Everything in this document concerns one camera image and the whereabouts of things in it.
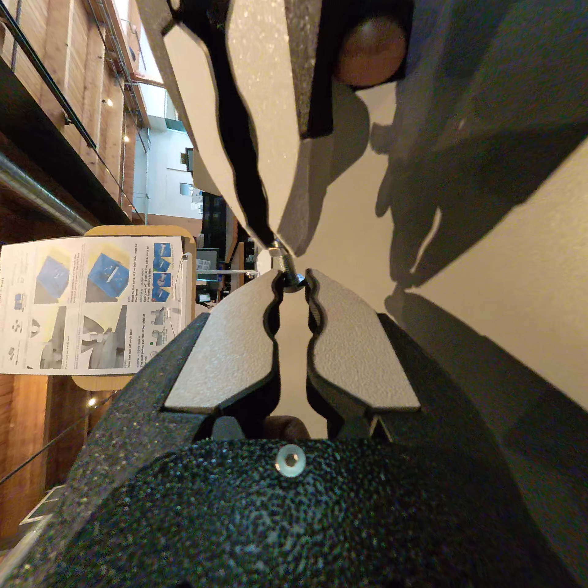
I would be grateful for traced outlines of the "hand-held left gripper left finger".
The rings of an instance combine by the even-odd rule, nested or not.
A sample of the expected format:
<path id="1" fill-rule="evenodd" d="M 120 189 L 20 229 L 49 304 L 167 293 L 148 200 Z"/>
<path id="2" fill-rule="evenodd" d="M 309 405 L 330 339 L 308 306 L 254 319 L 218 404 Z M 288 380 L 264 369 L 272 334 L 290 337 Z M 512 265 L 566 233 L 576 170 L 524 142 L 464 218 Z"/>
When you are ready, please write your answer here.
<path id="1" fill-rule="evenodd" d="M 269 414 L 279 400 L 279 271 L 218 303 L 166 398 L 166 410 Z"/>

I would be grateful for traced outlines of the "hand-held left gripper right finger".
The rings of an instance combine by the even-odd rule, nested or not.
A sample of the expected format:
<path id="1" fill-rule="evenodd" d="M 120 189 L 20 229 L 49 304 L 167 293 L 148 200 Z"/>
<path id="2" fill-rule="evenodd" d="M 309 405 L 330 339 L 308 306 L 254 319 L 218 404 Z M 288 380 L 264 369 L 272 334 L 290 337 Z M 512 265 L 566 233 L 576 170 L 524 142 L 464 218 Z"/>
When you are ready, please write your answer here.
<path id="1" fill-rule="evenodd" d="M 412 412 L 420 402 L 376 311 L 316 269 L 306 272 L 307 374 L 340 412 Z"/>

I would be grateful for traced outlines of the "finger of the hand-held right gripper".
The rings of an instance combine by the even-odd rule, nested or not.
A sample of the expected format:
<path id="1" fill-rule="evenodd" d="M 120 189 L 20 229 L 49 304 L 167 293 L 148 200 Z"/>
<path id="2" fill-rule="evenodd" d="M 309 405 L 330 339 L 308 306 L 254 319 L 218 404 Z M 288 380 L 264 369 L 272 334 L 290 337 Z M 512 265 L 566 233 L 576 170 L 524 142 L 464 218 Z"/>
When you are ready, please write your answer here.
<path id="1" fill-rule="evenodd" d="M 203 164 L 244 229 L 267 249 L 274 241 L 250 119 L 232 75 L 224 33 L 178 23 L 164 35 L 187 121 Z"/>
<path id="2" fill-rule="evenodd" d="M 307 251 L 324 199 L 324 137 L 310 128 L 322 1 L 232 1 L 226 43 L 254 127 L 268 225 L 294 256 Z"/>

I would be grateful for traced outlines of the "silver metal bolt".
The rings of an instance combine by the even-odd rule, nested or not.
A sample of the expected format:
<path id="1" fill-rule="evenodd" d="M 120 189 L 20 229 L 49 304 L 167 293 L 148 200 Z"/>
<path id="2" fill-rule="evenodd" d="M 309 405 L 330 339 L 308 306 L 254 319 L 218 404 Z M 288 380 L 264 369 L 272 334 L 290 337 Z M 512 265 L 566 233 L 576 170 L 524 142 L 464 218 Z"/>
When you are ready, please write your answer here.
<path id="1" fill-rule="evenodd" d="M 293 258 L 286 246 L 277 238 L 275 238 L 268 247 L 270 257 L 272 259 L 272 266 L 278 268 L 281 272 L 290 271 L 296 272 Z"/>

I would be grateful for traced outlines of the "person's right hand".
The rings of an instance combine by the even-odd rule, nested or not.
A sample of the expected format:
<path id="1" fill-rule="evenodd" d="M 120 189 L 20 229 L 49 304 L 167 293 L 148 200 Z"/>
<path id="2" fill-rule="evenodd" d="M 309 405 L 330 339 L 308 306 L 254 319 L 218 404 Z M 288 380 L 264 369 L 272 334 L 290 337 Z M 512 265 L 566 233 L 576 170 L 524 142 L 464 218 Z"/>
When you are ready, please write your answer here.
<path id="1" fill-rule="evenodd" d="M 360 89 L 386 83 L 401 69 L 407 50 L 407 32 L 396 19 L 364 19 L 345 36 L 334 79 Z"/>

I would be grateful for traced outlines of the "printed poster sheet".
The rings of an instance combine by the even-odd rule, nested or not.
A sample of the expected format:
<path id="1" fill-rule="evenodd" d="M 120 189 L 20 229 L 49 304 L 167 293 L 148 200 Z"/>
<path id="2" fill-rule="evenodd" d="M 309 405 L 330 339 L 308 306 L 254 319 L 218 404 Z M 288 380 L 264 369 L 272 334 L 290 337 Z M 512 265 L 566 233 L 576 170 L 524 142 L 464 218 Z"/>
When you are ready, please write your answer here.
<path id="1" fill-rule="evenodd" d="M 127 375 L 191 321 L 179 235 L 81 236 L 1 248 L 1 373 Z"/>

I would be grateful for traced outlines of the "metal railing pole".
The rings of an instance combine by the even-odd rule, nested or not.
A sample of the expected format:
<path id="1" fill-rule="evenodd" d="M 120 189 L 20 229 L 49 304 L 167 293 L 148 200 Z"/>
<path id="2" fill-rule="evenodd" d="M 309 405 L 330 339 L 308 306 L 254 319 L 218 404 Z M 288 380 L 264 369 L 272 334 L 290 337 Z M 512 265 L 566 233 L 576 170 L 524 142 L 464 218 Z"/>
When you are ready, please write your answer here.
<path id="1" fill-rule="evenodd" d="M 1 153 L 1 186 L 10 189 L 30 205 L 76 234 L 84 235 L 93 228 L 92 224 L 84 220 L 3 153 Z"/>

